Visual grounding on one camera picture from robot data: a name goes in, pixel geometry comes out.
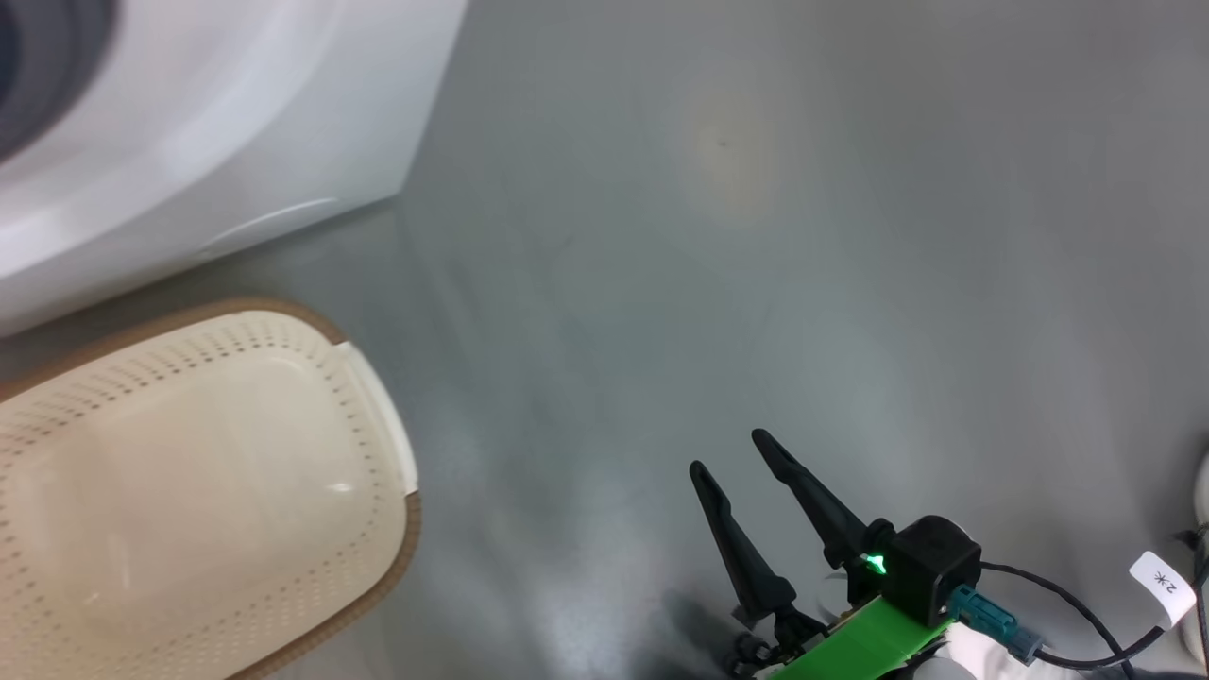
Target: black cable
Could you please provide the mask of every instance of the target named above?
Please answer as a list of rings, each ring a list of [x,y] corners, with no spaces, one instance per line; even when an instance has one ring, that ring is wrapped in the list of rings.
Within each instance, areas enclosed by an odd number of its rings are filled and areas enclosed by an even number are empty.
[[[1205,581],[1209,580],[1209,546],[1205,544],[1209,524],[1180,531],[1174,537],[1192,551],[1192,590],[1197,597],[1197,628],[1201,633],[1201,653],[1204,656],[1205,676],[1209,676],[1209,624],[1205,621]]]
[[[1129,645],[1118,655],[1112,655],[1110,657],[1098,658],[1095,661],[1074,661],[1069,658],[1063,658],[1060,656],[1054,656],[1047,651],[1039,651],[1036,657],[1041,661],[1057,665],[1059,668],[1070,668],[1072,670],[1095,670],[1098,668],[1106,668],[1109,665],[1116,665],[1118,663],[1126,662],[1143,652],[1146,647],[1155,644],[1155,640],[1163,635],[1164,630],[1156,626],[1150,629],[1149,633],[1141,636],[1140,640]]]
[[[1014,566],[1010,566],[1006,564],[995,564],[990,561],[984,561],[982,563],[982,567],[988,571],[1001,571],[1003,574],[1011,574],[1012,576],[1019,576],[1020,578],[1024,578],[1025,581],[1031,581],[1032,583],[1036,583],[1037,586],[1041,586],[1046,590],[1049,590],[1051,593],[1058,595],[1059,598],[1065,600],[1066,604],[1075,607],[1075,611],[1081,613],[1083,618],[1086,618],[1088,623],[1092,624],[1092,628],[1095,628],[1095,632],[1100,634],[1100,638],[1104,638],[1104,641],[1107,642],[1109,651],[1111,651],[1115,655],[1124,652],[1124,650],[1121,649],[1121,644],[1117,642],[1117,639],[1112,636],[1111,632],[1109,632],[1109,627],[1105,626],[1103,621],[1100,621],[1100,617],[1095,616],[1095,613],[1093,613],[1092,610],[1088,609],[1088,606],[1082,603],[1082,600],[1072,595],[1070,590],[1063,588],[1062,586],[1054,583],[1053,581],[1049,581],[1048,578],[1037,576],[1036,574],[1032,574],[1030,571],[1017,569]],[[1037,658],[1041,658],[1041,652],[1037,653]],[[1136,672],[1134,672],[1134,667],[1132,663],[1129,663],[1128,659],[1121,663],[1121,670],[1124,672],[1126,678],[1128,678],[1129,680],[1138,679],[1138,674]]]

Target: green 3d-printed part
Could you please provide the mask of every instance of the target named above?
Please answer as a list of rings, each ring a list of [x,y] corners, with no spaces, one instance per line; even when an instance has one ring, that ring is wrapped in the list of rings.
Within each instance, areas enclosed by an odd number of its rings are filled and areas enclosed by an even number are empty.
[[[878,598],[773,680],[877,680],[949,627],[925,628]]]

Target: white label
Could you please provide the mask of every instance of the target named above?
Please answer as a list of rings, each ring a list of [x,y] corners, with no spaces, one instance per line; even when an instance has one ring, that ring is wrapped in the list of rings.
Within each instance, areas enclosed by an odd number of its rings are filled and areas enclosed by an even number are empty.
[[[1164,630],[1170,630],[1197,604],[1192,586],[1150,551],[1143,553],[1129,567],[1129,576],[1145,586],[1158,604],[1163,605],[1167,612],[1167,621],[1162,624]]]

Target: gray countertop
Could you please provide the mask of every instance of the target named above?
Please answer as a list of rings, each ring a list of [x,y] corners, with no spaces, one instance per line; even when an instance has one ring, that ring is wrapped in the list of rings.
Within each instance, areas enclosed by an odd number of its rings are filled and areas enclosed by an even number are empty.
[[[944,514],[1128,642],[1158,610],[1127,570],[1186,566],[1167,536],[1209,432],[1207,15],[478,2],[398,200],[0,341],[0,376],[236,294],[361,346],[424,534],[282,678],[712,676],[733,594],[690,461],[803,609],[827,571],[752,427],[866,519]],[[1174,639],[1144,658],[1190,664]]]

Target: green led light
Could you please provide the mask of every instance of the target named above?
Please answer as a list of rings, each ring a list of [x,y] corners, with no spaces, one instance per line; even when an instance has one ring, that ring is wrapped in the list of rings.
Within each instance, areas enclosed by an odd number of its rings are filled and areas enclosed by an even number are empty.
[[[873,571],[885,576],[886,575],[886,558],[881,555],[864,555],[864,561],[869,565]]]

